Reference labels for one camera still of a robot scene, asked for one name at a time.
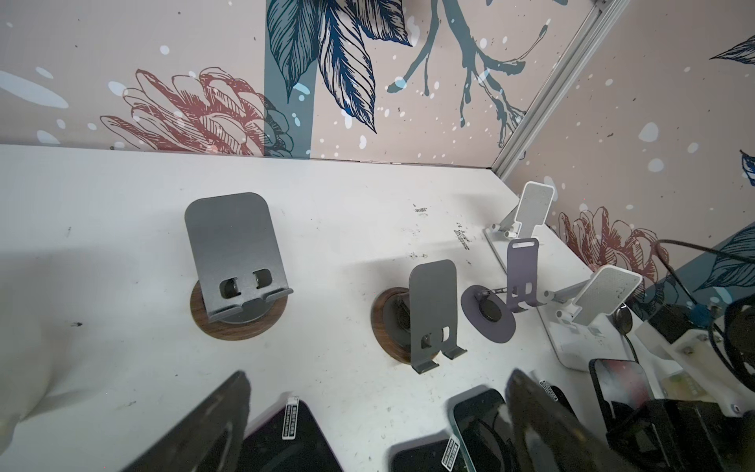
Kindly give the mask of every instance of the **floral wallpaper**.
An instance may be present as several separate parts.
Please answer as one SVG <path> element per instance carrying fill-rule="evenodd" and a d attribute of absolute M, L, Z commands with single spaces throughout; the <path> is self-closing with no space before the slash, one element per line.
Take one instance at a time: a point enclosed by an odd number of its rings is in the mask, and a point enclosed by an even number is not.
<path fill-rule="evenodd" d="M 592 7 L 11 2 L 0 140 L 488 167 Z"/>
<path fill-rule="evenodd" d="M 643 275 L 630 299 L 643 319 L 693 305 L 654 241 L 755 258 L 753 23 L 748 0 L 633 0 L 507 181 L 556 188 L 547 223 L 586 264 Z M 660 256 L 700 303 L 755 291 L 752 265 L 673 245 Z"/>

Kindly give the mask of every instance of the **white tabletop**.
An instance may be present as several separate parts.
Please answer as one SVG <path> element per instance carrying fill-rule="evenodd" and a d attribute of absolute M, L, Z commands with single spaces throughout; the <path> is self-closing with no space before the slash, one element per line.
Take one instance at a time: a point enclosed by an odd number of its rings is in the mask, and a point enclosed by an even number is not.
<path fill-rule="evenodd" d="M 183 212 L 241 192 L 267 200 L 294 293 L 269 331 L 220 341 L 189 312 Z M 349 471 L 388 470 L 391 446 L 450 431 L 450 397 L 503 393 L 514 368 L 561 387 L 602 436 L 589 375 L 559 364 L 534 311 L 494 344 L 460 309 L 469 352 L 422 375 L 372 334 L 375 296 L 417 264 L 454 261 L 459 295 L 505 286 L 482 229 L 516 203 L 484 169 L 0 146 L 0 283 L 31 291 L 59 364 L 47 411 L 18 426 L 0 470 L 120 470 L 237 369 L 250 429 L 296 393 Z"/>

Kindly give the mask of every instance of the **red flower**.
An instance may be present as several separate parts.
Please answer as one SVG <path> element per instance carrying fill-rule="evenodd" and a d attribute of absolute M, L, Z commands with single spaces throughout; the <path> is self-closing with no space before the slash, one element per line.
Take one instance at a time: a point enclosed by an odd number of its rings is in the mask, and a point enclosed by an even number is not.
<path fill-rule="evenodd" d="M 609 212 L 600 207 L 593 214 L 583 211 L 574 224 L 562 213 L 559 216 L 561 240 L 588 266 L 613 264 L 643 276 L 643 281 L 633 296 L 641 301 L 645 290 L 660 279 L 658 257 L 652 253 L 652 243 L 658 236 L 650 230 L 632 229 L 621 220 L 609 224 Z M 668 252 L 660 250 L 661 257 L 668 261 Z"/>
<path fill-rule="evenodd" d="M 132 125 L 101 116 L 112 132 L 139 149 L 291 157 L 294 143 L 288 121 L 264 95 L 217 67 L 199 77 L 173 76 L 173 87 L 139 69 L 140 88 L 123 100 L 131 106 Z"/>

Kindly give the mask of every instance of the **blue leaf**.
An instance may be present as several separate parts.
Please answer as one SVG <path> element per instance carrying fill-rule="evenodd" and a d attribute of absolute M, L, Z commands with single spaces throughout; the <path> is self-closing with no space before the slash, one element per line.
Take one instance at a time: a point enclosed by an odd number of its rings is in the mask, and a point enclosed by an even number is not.
<path fill-rule="evenodd" d="M 294 84 L 317 58 L 322 0 L 271 0 L 267 9 L 270 52 L 290 96 Z"/>
<path fill-rule="evenodd" d="M 320 73 L 338 105 L 375 131 L 375 79 L 355 12 L 348 0 L 325 0 L 320 27 Z"/>
<path fill-rule="evenodd" d="M 353 0 L 353 6 L 368 38 L 411 46 L 404 27 L 402 0 Z"/>
<path fill-rule="evenodd" d="M 711 59 L 730 59 L 743 64 L 755 64 L 755 36 L 751 36 L 747 41 L 741 42 Z"/>
<path fill-rule="evenodd" d="M 743 258 L 755 259 L 755 226 L 735 234 L 721 249 Z M 716 256 L 707 280 L 697 290 L 709 287 L 755 287 L 755 264 Z"/>
<path fill-rule="evenodd" d="M 755 157 L 750 156 L 743 150 L 739 150 L 742 153 L 742 170 L 750 179 L 750 185 L 755 187 Z"/>

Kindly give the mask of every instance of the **white label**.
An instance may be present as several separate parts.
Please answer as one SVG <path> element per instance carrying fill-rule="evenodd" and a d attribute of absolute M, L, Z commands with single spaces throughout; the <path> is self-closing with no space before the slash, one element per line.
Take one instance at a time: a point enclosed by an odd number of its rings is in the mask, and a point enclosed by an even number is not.
<path fill-rule="evenodd" d="M 550 395 L 550 398 L 559 401 L 559 397 L 556 396 L 556 393 L 553 392 L 553 389 L 550 388 L 550 384 L 547 383 L 545 380 L 540 381 L 540 386 L 543 387 L 543 390 L 545 390 L 545 393 Z"/>
<path fill-rule="evenodd" d="M 285 404 L 285 415 L 283 417 L 283 436 L 284 440 L 296 439 L 296 420 L 299 417 L 299 397 L 290 396 Z"/>
<path fill-rule="evenodd" d="M 456 462 L 456 456 L 459 453 L 459 440 L 453 434 L 448 438 L 448 444 L 445 445 L 445 452 L 443 452 L 443 460 L 440 464 L 445 467 L 448 472 L 454 469 L 454 463 Z"/>

